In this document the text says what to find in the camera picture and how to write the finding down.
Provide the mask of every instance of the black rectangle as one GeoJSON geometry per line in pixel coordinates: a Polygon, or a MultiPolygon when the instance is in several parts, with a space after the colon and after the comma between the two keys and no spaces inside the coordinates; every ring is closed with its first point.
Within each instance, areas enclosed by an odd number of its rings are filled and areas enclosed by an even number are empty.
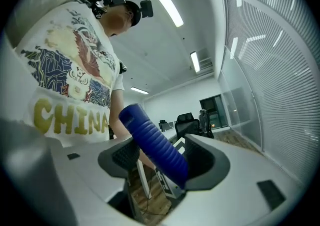
{"type": "Polygon", "coordinates": [[[257,182],[257,185],[267,201],[271,211],[276,209],[285,201],[285,196],[272,180],[257,182]]]}

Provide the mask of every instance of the graphic t-shirt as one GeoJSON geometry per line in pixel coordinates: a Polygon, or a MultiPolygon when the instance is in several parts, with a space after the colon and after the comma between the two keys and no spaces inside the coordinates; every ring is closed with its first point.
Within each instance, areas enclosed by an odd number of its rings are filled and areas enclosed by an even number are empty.
{"type": "Polygon", "coordinates": [[[38,82],[23,121],[64,147],[109,139],[111,92],[120,62],[91,9],[63,4],[42,17],[16,52],[38,82]]]}

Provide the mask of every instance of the blue grip handle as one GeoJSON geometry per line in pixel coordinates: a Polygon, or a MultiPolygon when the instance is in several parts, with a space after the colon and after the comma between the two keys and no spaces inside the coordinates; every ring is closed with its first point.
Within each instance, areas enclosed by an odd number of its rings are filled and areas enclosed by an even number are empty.
{"type": "Polygon", "coordinates": [[[151,122],[140,104],[124,108],[119,119],[157,168],[183,189],[188,176],[187,161],[151,122]]]}

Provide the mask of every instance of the ceiling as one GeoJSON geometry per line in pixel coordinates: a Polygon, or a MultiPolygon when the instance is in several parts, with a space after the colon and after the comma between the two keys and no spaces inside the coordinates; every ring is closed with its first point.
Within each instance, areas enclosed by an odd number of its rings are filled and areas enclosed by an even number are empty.
{"type": "MultiPolygon", "coordinates": [[[[131,1],[140,4],[142,0],[131,1]]],[[[130,88],[135,86],[151,96],[212,73],[215,64],[208,36],[204,36],[208,34],[204,28],[212,25],[212,12],[207,9],[210,0],[172,0],[184,22],[179,28],[158,0],[151,2],[153,18],[141,19],[126,33],[111,38],[116,55],[128,68],[123,75],[125,92],[142,98],[146,96],[130,88]],[[193,51],[206,67],[199,73],[190,58],[193,51]]]]}

